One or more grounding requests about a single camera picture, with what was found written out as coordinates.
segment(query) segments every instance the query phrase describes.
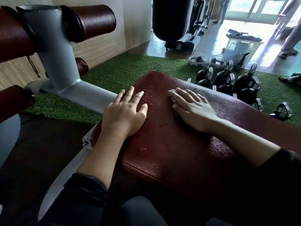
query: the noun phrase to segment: artificial grass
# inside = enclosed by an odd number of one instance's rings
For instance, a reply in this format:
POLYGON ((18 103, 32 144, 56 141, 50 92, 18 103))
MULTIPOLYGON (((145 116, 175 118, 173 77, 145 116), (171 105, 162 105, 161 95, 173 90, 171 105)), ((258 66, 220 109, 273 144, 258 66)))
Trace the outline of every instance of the artificial grass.
MULTIPOLYGON (((195 82, 200 68, 189 66, 186 60, 123 53, 91 69, 81 79, 118 93, 152 70, 164 72, 182 80, 191 78, 192 82, 195 82)), ((257 71, 255 75, 261 81, 258 97, 262 99, 264 112, 270 114, 280 102, 288 102, 293 111, 293 117, 287 122, 301 126, 301 89, 280 82, 278 75, 275 74, 257 71)), ((35 105, 27 109, 27 112, 92 124, 97 123, 101 118, 100 114, 50 93, 36 95, 35 99, 35 105)))

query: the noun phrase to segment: left hand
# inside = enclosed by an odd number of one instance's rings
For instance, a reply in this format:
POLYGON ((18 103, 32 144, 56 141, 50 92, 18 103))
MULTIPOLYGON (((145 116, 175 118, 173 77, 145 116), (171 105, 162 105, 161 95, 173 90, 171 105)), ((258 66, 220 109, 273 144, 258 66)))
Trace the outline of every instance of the left hand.
POLYGON ((125 90, 121 90, 115 101, 110 103, 103 112, 101 132, 113 132, 124 138, 134 135, 143 125, 148 110, 147 104, 143 104, 136 112, 137 105, 144 92, 137 93, 133 98, 134 87, 122 99, 125 90))

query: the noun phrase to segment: hand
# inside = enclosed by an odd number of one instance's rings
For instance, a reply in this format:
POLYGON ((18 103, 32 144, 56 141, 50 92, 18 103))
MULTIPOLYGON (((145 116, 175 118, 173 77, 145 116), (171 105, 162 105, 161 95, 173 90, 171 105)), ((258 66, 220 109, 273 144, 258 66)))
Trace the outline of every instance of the hand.
POLYGON ((216 116, 207 99, 188 89, 184 91, 176 88, 176 91, 168 91, 168 95, 178 102, 178 105, 172 105, 176 113, 186 124, 197 131, 211 132, 215 126, 215 121, 220 119, 216 116))
POLYGON ((139 112, 136 112, 137 105, 144 92, 137 93, 133 99, 134 87, 122 97, 125 90, 121 90, 115 101, 110 103, 103 112, 101 132, 113 132, 127 138, 134 135, 143 125, 148 110, 147 104, 141 106, 139 112))

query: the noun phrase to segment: forearm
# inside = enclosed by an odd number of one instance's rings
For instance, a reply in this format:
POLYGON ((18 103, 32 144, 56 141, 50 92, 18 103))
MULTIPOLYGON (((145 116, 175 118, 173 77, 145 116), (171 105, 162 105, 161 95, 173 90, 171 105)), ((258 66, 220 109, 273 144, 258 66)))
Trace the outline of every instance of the forearm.
POLYGON ((101 132, 91 153, 77 172, 94 176, 109 188, 117 157, 125 139, 126 136, 118 131, 101 132))
POLYGON ((254 167, 261 166, 280 147, 264 138, 240 128, 229 121, 218 120, 211 134, 225 142, 233 151, 241 155, 254 167))

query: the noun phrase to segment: right hand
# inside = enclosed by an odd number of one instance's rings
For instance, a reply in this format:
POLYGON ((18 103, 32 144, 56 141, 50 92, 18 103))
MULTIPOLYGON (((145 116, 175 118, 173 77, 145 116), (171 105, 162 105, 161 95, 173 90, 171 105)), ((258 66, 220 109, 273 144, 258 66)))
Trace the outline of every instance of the right hand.
POLYGON ((178 105, 172 105, 175 112, 183 121, 197 131, 212 132, 220 118, 216 116, 207 99, 188 89, 184 91, 176 88, 176 91, 168 91, 168 95, 178 103, 178 105))

